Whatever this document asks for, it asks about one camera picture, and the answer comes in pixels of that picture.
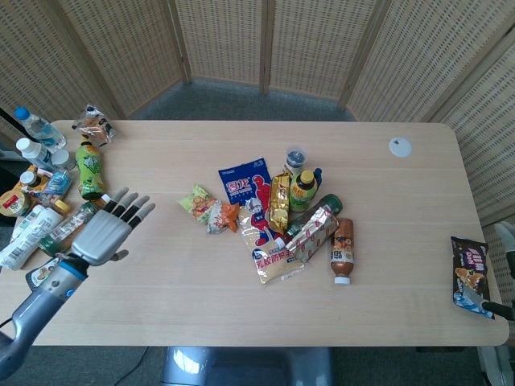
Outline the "woven bamboo screen panel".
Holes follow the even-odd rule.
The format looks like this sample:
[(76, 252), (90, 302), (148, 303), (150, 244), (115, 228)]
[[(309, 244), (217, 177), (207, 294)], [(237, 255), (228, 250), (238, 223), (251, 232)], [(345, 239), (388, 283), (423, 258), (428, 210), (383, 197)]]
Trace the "woven bamboo screen panel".
[(53, 0), (130, 116), (183, 80), (168, 0)]
[(273, 0), (270, 88), (337, 99), (367, 26), (388, 0)]
[(196, 78), (270, 91), (275, 0), (163, 0), (182, 82)]
[(515, 215), (515, 27), (429, 117), (455, 133), (480, 222)]
[(57, 121), (88, 103), (119, 118), (37, 0), (0, 0), (0, 108)]
[(391, 0), (348, 110), (423, 121), (513, 16), (515, 0)]

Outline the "blue latex gloves bag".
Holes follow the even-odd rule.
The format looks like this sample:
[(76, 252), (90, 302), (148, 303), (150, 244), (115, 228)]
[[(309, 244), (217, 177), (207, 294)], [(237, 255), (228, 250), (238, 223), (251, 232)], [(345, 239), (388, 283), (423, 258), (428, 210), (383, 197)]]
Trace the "blue latex gloves bag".
[(270, 194), (272, 178), (264, 158), (218, 171), (231, 204), (239, 208), (238, 230), (265, 285), (290, 277), (304, 269), (304, 263), (286, 248), (282, 233), (272, 228)]

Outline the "green cap labelled bottle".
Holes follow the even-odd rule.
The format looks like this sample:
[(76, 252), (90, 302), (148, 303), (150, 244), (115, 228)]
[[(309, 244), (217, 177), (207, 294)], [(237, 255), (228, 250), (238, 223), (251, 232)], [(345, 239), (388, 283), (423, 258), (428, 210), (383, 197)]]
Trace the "green cap labelled bottle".
[(50, 257), (69, 250), (76, 235), (100, 208), (101, 206), (93, 202), (82, 204), (77, 211), (66, 217), (39, 242), (39, 248)]

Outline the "clear orange snack bag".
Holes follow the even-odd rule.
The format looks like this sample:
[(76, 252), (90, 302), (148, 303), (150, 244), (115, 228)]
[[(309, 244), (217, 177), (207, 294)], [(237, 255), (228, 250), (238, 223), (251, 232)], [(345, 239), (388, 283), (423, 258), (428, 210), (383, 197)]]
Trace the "clear orange snack bag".
[(72, 123), (72, 129), (97, 148), (107, 146), (113, 140), (113, 126), (95, 105), (87, 104), (84, 107)]

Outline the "dark right robot hand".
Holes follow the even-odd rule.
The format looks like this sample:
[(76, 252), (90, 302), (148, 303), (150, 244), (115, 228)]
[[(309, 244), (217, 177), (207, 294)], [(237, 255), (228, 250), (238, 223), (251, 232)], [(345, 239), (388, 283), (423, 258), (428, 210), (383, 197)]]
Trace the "dark right robot hand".
[(464, 288), (463, 292), (466, 296), (481, 310), (485, 310), (491, 312), (495, 315), (501, 316), (502, 318), (508, 321), (515, 322), (515, 308), (510, 306), (505, 306), (500, 303), (490, 302), (483, 297), (481, 297), (476, 291), (470, 288)]

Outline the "light blue snack packet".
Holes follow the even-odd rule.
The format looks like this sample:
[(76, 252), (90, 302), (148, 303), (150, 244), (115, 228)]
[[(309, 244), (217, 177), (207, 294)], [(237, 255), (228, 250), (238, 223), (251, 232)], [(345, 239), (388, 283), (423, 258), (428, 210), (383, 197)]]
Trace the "light blue snack packet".
[(48, 180), (47, 185), (39, 194), (41, 199), (59, 198), (66, 195), (72, 185), (72, 174), (65, 171), (58, 171)]

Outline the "green tea bottle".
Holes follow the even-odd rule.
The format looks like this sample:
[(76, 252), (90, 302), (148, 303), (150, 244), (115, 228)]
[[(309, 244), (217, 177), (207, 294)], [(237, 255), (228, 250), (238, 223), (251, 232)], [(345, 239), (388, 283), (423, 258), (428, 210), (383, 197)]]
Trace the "green tea bottle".
[(78, 191), (85, 200), (99, 199), (105, 193), (101, 176), (101, 153), (86, 136), (82, 136), (76, 151), (76, 165), (79, 171)]

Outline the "small brown jar white cap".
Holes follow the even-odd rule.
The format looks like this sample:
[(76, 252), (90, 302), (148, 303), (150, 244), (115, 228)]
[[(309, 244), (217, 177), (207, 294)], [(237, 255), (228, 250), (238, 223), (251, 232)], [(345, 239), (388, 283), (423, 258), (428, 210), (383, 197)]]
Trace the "small brown jar white cap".
[(19, 177), (21, 188), (25, 190), (34, 190), (41, 185), (42, 178), (35, 172), (27, 170)]

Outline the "white tube package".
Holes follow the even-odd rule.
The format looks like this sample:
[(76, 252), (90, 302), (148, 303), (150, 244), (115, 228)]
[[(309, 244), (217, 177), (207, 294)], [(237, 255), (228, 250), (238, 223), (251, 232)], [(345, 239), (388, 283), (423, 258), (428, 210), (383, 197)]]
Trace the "white tube package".
[(20, 269), (48, 233), (49, 229), (43, 226), (26, 228), (18, 238), (0, 251), (0, 266), (11, 270)]
[(15, 227), (10, 241), (40, 240), (63, 218), (64, 216), (53, 208), (36, 205), (19, 225)]

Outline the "gold snack packet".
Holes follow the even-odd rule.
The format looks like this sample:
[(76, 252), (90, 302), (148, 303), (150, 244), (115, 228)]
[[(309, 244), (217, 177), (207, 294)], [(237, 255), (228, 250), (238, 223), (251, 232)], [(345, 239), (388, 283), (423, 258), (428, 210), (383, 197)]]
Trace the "gold snack packet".
[(275, 175), (271, 180), (269, 199), (269, 225), (275, 232), (283, 234), (289, 220), (289, 189), (290, 176), (288, 173)]

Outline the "blue cap water bottle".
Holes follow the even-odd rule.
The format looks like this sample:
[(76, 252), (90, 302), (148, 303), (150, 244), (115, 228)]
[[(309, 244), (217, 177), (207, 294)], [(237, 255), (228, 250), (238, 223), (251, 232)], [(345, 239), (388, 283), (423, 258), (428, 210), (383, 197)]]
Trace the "blue cap water bottle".
[(65, 136), (44, 118), (30, 113), (26, 107), (17, 107), (14, 110), (14, 116), (23, 128), (51, 153), (66, 147), (67, 141)]

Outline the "dark green glass bottle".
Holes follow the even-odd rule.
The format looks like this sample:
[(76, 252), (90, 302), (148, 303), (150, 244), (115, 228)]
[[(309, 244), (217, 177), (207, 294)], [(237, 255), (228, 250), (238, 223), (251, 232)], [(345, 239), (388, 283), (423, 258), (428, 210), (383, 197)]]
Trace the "dark green glass bottle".
[(293, 238), (296, 236), (307, 221), (317, 212), (318, 209), (323, 208), (333, 215), (338, 215), (343, 211), (344, 204), (342, 200), (334, 194), (327, 194), (322, 197), (318, 203), (314, 204), (311, 208), (307, 209), (303, 214), (291, 220), (286, 229), (286, 237)]

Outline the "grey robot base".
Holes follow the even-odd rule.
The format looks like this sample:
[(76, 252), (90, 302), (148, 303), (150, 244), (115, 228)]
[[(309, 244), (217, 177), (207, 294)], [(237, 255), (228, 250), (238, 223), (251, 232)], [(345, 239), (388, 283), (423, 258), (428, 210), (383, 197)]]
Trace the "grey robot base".
[(161, 386), (334, 386), (328, 347), (168, 347)]

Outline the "small clear plastic bottle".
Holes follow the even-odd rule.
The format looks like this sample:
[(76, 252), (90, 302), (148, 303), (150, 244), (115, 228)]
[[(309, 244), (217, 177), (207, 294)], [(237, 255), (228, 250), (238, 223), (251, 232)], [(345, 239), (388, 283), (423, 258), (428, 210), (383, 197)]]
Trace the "small clear plastic bottle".
[(59, 149), (52, 154), (51, 163), (57, 170), (70, 171), (76, 167), (76, 158), (67, 150)]

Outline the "yellow cap green drink bottle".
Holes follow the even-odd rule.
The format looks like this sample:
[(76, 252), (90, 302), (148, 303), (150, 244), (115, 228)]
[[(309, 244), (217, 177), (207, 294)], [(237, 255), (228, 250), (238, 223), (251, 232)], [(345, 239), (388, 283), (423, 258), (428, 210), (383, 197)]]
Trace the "yellow cap green drink bottle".
[(318, 183), (313, 170), (304, 170), (296, 175), (290, 183), (289, 209), (293, 212), (304, 212), (318, 190)]

